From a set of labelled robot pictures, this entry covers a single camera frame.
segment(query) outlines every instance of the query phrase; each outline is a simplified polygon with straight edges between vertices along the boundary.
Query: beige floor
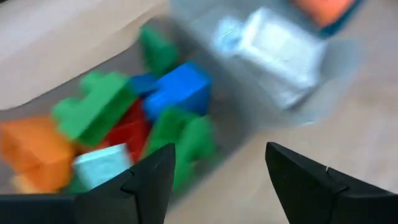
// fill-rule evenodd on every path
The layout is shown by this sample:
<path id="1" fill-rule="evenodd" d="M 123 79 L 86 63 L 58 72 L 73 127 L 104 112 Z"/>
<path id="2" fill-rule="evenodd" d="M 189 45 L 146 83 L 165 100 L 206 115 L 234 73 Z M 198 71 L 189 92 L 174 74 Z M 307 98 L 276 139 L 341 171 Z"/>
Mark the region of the beige floor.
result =
<path id="1" fill-rule="evenodd" d="M 267 141 L 398 193 L 398 2 L 368 0 L 342 35 L 361 42 L 364 62 L 338 111 L 312 126 L 259 133 L 166 223 L 287 223 L 264 161 Z"/>

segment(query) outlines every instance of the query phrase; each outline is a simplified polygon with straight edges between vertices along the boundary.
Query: red toy block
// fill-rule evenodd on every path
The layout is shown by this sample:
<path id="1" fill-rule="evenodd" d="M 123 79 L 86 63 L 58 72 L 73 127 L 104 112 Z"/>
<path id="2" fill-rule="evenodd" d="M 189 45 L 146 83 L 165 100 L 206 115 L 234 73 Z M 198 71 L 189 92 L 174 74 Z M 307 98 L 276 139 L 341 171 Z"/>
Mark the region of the red toy block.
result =
<path id="1" fill-rule="evenodd" d="M 150 124 L 145 120 L 142 100 L 138 99 L 108 133 L 104 141 L 109 146 L 126 143 L 130 159 L 136 163 L 144 150 L 149 131 Z"/>

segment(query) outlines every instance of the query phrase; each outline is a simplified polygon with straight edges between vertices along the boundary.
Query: floor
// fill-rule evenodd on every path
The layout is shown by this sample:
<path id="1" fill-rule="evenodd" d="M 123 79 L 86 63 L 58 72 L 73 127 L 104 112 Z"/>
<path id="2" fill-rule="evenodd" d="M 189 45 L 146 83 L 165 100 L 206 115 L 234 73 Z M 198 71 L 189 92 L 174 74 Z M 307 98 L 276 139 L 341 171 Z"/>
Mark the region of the floor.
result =
<path id="1" fill-rule="evenodd" d="M 341 34 L 359 41 L 363 64 L 337 111 L 311 126 L 257 133 L 171 208 L 165 223 L 287 223 L 264 161 L 267 141 L 398 193 L 397 21 L 397 1 L 368 0 Z M 1 193 L 13 192 L 11 176 L 0 163 Z"/>

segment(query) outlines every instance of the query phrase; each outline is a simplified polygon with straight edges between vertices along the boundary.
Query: clear plastic container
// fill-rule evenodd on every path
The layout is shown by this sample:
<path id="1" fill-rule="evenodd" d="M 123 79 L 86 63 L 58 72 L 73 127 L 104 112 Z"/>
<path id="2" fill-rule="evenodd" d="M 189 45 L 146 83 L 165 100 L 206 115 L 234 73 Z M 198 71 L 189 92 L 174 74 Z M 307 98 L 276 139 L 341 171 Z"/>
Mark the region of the clear plastic container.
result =
<path id="1" fill-rule="evenodd" d="M 320 65 L 320 83 L 305 93 L 294 106 L 285 109 L 272 97 L 283 92 L 278 85 L 264 87 L 269 76 L 259 67 L 231 57 L 217 49 L 215 34 L 220 21 L 233 18 L 245 23 L 260 7 L 271 9 L 312 35 L 317 28 L 286 0 L 171 0 L 172 17 L 180 42 L 195 52 L 192 60 L 215 79 L 215 91 L 225 90 L 251 126 L 261 129 L 308 124 L 325 118 L 336 108 L 358 66 L 358 48 L 350 40 L 328 40 Z"/>

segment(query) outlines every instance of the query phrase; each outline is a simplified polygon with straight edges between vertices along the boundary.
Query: red block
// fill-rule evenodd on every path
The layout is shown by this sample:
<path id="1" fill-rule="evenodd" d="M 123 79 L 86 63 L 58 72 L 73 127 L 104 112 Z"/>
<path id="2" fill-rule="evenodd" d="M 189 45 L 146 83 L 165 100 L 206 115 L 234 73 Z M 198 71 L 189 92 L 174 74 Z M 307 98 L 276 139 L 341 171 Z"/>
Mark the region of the red block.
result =
<path id="1" fill-rule="evenodd" d="M 126 143 L 130 159 L 138 162 L 149 135 L 150 124 L 145 120 L 142 100 L 138 99 L 120 122 L 105 137 L 109 146 Z"/>

